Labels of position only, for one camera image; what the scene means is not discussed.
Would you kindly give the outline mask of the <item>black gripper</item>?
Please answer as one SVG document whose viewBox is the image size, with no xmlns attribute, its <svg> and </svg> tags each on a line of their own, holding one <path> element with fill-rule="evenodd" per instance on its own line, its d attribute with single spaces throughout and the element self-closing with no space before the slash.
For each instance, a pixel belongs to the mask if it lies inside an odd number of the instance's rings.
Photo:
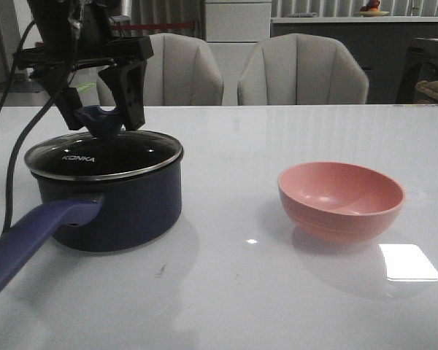
<svg viewBox="0 0 438 350">
<path fill-rule="evenodd" d="M 153 57 L 147 36 L 117 37 L 112 32 L 108 12 L 119 1 L 28 1 L 43 45 L 20 49 L 14 54 L 19 69 L 34 68 L 33 81 L 40 84 L 64 118 L 71 131 L 83 124 L 75 115 L 82 102 L 75 87 L 69 86 L 64 63 L 100 63 L 109 60 L 129 61 L 99 72 L 109 88 L 125 129 L 135 131 L 145 124 L 143 88 L 146 60 Z"/>
</svg>

